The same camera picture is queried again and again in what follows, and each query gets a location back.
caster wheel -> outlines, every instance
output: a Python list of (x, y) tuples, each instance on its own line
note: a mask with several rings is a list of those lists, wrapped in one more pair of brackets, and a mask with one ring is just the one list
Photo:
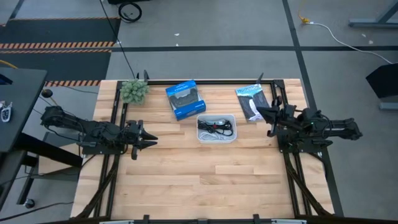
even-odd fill
[(33, 208), (35, 206), (35, 201), (33, 201), (32, 199), (26, 199), (25, 203), (24, 203), (25, 208)]

black desk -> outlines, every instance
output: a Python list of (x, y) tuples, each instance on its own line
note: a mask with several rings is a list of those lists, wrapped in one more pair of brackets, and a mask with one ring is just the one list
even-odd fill
[[(81, 167), (82, 158), (68, 151), (22, 133), (25, 123), (44, 86), (44, 70), (0, 68), (0, 74), (11, 79), (12, 85), (0, 85), (0, 101), (12, 102), (11, 120), (0, 121), (0, 210), (6, 201), (13, 180), (21, 165), (35, 167), (37, 158), (32, 152), (73, 167)], [(24, 203), (33, 179), (28, 178), (18, 203)]]

green plush toy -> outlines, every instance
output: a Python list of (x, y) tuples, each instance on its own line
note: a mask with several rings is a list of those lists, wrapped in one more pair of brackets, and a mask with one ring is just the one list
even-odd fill
[(149, 93), (149, 86), (146, 82), (135, 79), (122, 82), (120, 89), (123, 102), (141, 105), (144, 103), (144, 98)]

wooden table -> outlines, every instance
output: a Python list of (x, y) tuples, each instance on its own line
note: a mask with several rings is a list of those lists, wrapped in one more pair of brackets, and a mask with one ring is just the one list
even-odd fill
[[(297, 109), (306, 102), (299, 79), (285, 79), (289, 104)], [(117, 81), (102, 81), (94, 120), (109, 121)], [(196, 219), (196, 218), (292, 218), (292, 203), (283, 155), (276, 138), (268, 138), (270, 125), (247, 123), (235, 89), (246, 85), (199, 85), (206, 102), (206, 114), (234, 114), (238, 138), (231, 144), (200, 144), (196, 137), (196, 116), (175, 119), (165, 95), (167, 85), (151, 85), (144, 105), (129, 105), (126, 120), (143, 119), (146, 131), (159, 137), (158, 145), (121, 156), (112, 219)], [(268, 102), (272, 95), (263, 85)], [(116, 124), (122, 111), (119, 104)], [(301, 154), (307, 187), (333, 213), (328, 185), (320, 161)], [(83, 168), (76, 189), (72, 216), (81, 212), (98, 188), (103, 156), (97, 155)], [(296, 187), (300, 211), (301, 193)], [(105, 214), (103, 197), (101, 214)]]

wheel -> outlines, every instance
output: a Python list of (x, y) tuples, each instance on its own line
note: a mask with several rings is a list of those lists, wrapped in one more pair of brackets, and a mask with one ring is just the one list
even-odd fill
[[(122, 12), (122, 9), (123, 9), (125, 6), (128, 6), (128, 5), (131, 5), (131, 6), (135, 7), (136, 9), (138, 9), (138, 16), (137, 16), (137, 13), (130, 13), (130, 14), (128, 14), (128, 13), (126, 13), (126, 12)], [(139, 5), (137, 5), (137, 4), (134, 3), (134, 2), (125, 2), (125, 3), (122, 3), (122, 4), (119, 6), (119, 16), (120, 16), (120, 18), (122, 18), (122, 20), (123, 20), (124, 22), (127, 22), (127, 23), (137, 22), (137, 21), (141, 18), (141, 16), (142, 16), (142, 9), (141, 9), (141, 7), (139, 7)]]
[(33, 201), (32, 199), (26, 199), (24, 206), (28, 209), (33, 208), (35, 206), (35, 201)]

